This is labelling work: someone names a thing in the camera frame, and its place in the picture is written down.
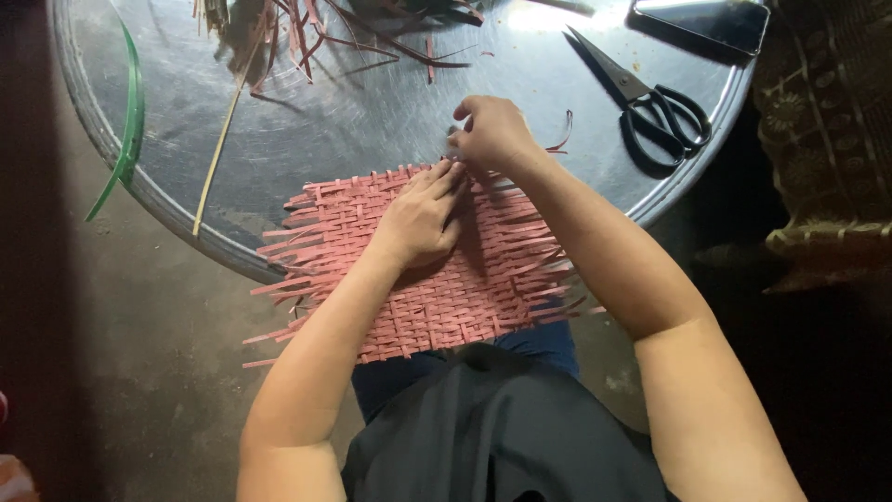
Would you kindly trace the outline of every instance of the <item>smartphone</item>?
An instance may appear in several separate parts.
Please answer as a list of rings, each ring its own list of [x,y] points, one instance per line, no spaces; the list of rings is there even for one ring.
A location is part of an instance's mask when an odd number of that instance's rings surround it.
[[[632,10],[744,54],[759,54],[768,7],[750,0],[635,0]]]

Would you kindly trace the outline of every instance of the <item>woven pattern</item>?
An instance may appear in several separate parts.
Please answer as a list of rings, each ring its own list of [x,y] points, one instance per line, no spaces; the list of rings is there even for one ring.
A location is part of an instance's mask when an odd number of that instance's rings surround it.
[[[293,337],[359,258],[402,186],[429,168],[410,164],[396,172],[308,184],[293,197],[285,205],[291,211],[283,222],[286,230],[264,233],[284,240],[257,250],[285,268],[285,280],[252,294],[269,293],[276,305],[309,303],[309,315],[244,343]],[[585,297],[564,305],[555,301],[571,288],[561,281],[574,272],[526,195],[497,174],[475,180],[469,191],[476,225],[465,227],[444,262],[408,271],[400,279],[381,307],[358,363],[409,357],[580,314]]]

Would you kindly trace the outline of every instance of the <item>scissor blade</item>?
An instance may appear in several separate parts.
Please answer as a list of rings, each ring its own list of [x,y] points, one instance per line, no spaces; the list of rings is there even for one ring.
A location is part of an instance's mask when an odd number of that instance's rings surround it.
[[[603,51],[595,47],[595,45],[586,37],[583,37],[579,31],[573,29],[572,26],[567,25],[567,27],[570,29],[570,32],[573,33],[574,37],[576,37],[576,40],[582,45],[582,48],[591,54],[591,57],[598,63],[601,70],[607,74],[607,77],[614,83],[616,89],[623,95],[626,102],[631,103],[654,90],[644,85],[644,82],[638,80],[631,71],[616,64],[616,61],[610,59],[610,56],[604,54]]]

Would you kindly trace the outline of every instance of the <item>left hand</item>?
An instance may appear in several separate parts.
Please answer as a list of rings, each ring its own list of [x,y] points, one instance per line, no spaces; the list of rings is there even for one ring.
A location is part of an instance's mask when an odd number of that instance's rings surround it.
[[[465,165],[438,162],[416,174],[384,212],[367,251],[394,260],[402,270],[446,256],[461,233],[459,218],[446,219],[468,188]]]

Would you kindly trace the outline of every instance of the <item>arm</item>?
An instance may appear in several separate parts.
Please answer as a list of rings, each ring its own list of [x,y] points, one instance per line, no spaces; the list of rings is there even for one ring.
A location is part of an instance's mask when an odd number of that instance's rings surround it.
[[[393,284],[409,267],[445,256],[459,219],[443,224],[467,185],[460,163],[416,175],[332,294],[269,371],[242,432],[240,502],[345,500],[328,438],[356,356]]]
[[[471,167],[511,178],[635,344],[654,454],[685,502],[805,500],[706,301],[641,227],[533,141],[508,100],[470,96],[450,137]]]

